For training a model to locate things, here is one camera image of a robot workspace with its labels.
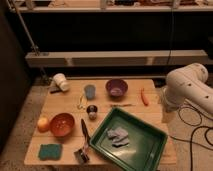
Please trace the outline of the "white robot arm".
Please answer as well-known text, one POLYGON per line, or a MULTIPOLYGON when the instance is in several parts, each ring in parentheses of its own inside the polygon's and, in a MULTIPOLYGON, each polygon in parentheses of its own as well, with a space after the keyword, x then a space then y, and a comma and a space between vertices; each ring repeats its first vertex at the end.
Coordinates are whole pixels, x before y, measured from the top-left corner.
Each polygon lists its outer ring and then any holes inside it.
POLYGON ((205 84, 208 70, 200 63, 192 63, 170 71, 166 76, 162 100, 167 112, 181 107, 186 99, 213 114, 213 88, 205 84))

